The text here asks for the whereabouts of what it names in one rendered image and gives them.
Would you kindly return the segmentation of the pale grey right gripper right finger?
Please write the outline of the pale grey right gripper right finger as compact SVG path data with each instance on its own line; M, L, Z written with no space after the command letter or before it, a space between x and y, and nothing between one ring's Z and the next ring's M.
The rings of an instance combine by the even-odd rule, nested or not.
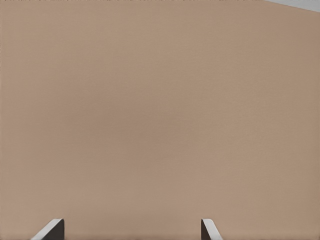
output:
M201 219L201 240L223 240L212 219Z

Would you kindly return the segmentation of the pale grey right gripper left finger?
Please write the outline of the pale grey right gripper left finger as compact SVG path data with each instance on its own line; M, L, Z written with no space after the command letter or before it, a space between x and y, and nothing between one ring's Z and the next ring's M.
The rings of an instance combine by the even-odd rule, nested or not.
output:
M65 220L54 218L30 240L65 240Z

